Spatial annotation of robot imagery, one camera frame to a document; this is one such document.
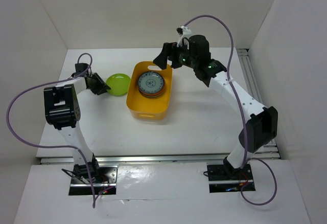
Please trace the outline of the green plate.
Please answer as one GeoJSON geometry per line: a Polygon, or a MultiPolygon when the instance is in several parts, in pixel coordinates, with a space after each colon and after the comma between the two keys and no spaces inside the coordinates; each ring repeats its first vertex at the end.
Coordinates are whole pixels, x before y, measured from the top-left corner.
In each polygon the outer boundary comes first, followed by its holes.
{"type": "Polygon", "coordinates": [[[113,96],[123,96],[128,93],[131,78],[122,73],[113,74],[107,78],[106,84],[110,89],[107,92],[113,96]]]}

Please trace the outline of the blue floral plate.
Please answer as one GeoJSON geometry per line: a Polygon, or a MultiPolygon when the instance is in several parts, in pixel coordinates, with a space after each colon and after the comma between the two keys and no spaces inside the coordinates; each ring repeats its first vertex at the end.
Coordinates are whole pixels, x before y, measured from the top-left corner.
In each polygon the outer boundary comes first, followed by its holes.
{"type": "Polygon", "coordinates": [[[139,91],[148,95],[161,92],[164,85],[164,78],[159,73],[153,71],[144,72],[137,81],[139,91]]]}

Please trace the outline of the orange plate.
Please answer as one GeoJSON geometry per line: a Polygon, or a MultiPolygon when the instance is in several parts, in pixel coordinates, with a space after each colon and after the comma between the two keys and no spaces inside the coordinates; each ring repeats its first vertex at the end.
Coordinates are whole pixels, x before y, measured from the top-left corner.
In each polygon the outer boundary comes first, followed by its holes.
{"type": "Polygon", "coordinates": [[[143,84],[143,85],[138,86],[138,91],[140,93],[156,94],[156,93],[164,92],[165,88],[166,88],[165,85],[151,85],[151,86],[148,86],[146,84],[143,84]]]}
{"type": "Polygon", "coordinates": [[[156,94],[141,93],[142,96],[147,97],[147,98],[156,98],[156,97],[159,97],[159,96],[161,96],[163,94],[164,94],[164,92],[156,93],[156,94]]]}

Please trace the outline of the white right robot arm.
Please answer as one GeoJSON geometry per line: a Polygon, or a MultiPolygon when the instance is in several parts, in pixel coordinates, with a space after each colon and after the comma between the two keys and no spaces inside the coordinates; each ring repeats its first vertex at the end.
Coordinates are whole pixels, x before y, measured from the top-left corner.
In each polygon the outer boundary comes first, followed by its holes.
{"type": "Polygon", "coordinates": [[[246,161],[276,137],[277,110],[261,104],[232,79],[227,68],[211,57],[209,42],[203,35],[184,37],[181,42],[165,42],[153,63],[164,70],[168,61],[174,69],[191,68],[200,81],[240,112],[243,128],[239,143],[223,160],[225,177],[236,178],[246,161]]]}

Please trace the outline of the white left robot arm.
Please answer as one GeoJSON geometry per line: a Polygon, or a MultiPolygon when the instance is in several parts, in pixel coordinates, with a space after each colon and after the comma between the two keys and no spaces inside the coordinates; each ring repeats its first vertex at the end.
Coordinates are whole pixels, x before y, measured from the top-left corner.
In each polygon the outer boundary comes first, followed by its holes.
{"type": "Polygon", "coordinates": [[[86,145],[79,124],[81,110],[77,95],[87,89],[94,95],[102,95],[110,87],[97,73],[90,70],[88,64],[76,63],[71,80],[46,87],[43,98],[47,123],[60,132],[67,145],[74,147],[72,176],[94,183],[99,180],[101,170],[94,153],[86,145]]]}

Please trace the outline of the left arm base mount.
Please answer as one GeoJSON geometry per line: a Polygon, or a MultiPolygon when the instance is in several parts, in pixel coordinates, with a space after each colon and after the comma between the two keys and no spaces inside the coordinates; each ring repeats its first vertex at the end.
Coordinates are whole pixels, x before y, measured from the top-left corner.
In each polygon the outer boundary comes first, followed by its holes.
{"type": "MultiPolygon", "coordinates": [[[[69,184],[69,196],[92,195],[88,179],[77,176],[72,170],[61,169],[71,178],[69,184]]],[[[92,177],[95,195],[116,195],[116,182],[118,177],[118,165],[100,166],[99,174],[92,177]]]]}

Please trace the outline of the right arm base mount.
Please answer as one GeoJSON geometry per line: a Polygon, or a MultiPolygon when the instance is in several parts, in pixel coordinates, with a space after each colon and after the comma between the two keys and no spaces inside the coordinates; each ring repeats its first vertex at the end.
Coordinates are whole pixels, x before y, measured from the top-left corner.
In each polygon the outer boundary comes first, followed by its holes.
{"type": "Polygon", "coordinates": [[[240,192],[242,187],[244,191],[255,191],[249,164],[232,175],[224,171],[223,165],[207,165],[203,175],[208,178],[210,193],[240,192]]]}

